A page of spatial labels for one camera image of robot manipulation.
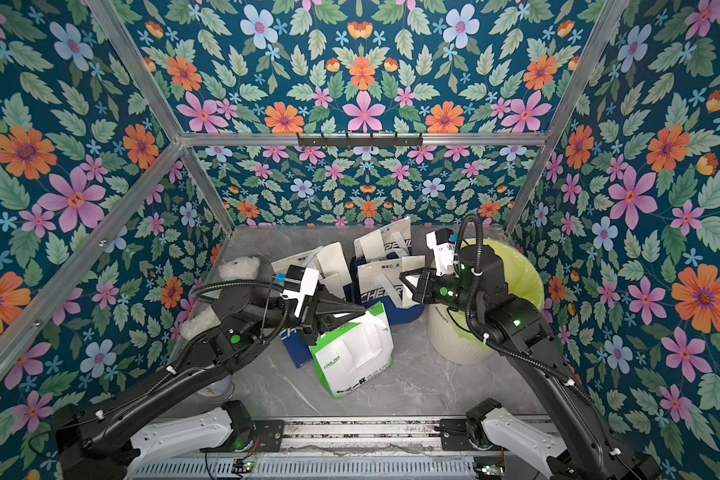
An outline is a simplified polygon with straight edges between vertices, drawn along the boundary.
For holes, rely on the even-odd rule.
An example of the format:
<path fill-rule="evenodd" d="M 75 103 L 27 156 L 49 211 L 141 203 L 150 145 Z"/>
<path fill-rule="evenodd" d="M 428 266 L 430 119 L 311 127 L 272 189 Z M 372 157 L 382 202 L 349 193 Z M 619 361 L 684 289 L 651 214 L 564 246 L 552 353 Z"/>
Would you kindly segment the green white takeout bag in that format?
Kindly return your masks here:
<path fill-rule="evenodd" d="M 322 334 L 310 346 L 317 379 L 333 398 L 341 398 L 392 363 L 394 343 L 386 309 L 377 302 L 366 313 Z"/>

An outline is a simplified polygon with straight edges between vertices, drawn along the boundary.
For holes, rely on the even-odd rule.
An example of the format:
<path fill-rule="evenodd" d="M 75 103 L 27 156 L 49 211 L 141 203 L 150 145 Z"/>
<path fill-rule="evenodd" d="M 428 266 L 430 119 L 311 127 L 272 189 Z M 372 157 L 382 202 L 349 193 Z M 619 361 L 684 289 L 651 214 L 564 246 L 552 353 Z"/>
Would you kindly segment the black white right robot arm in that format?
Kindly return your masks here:
<path fill-rule="evenodd" d="M 657 479 L 660 468 L 608 425 L 565 361 L 542 313 L 539 273 L 517 249 L 484 236 L 475 216 L 427 233 L 434 260 L 401 273 L 414 302 L 465 316 L 466 330 L 518 371 L 555 425 L 539 430 L 488 399 L 467 413 L 476 445 L 498 446 L 546 479 Z"/>

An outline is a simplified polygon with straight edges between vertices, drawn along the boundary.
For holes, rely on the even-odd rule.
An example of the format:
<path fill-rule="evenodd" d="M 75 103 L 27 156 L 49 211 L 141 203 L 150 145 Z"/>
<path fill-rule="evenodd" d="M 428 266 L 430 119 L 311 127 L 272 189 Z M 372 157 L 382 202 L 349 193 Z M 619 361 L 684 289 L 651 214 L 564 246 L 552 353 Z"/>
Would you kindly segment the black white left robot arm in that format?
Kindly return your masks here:
<path fill-rule="evenodd" d="M 361 318 L 363 306 L 323 285 L 307 293 L 295 282 L 228 280 L 203 285 L 193 296 L 219 322 L 196 334 L 164 368 L 120 394 L 82 408 L 68 405 L 52 417 L 58 461 L 66 479 L 123 479 L 146 454 L 135 435 L 204 387 L 255 360 L 281 331 L 294 328 L 309 344 Z"/>

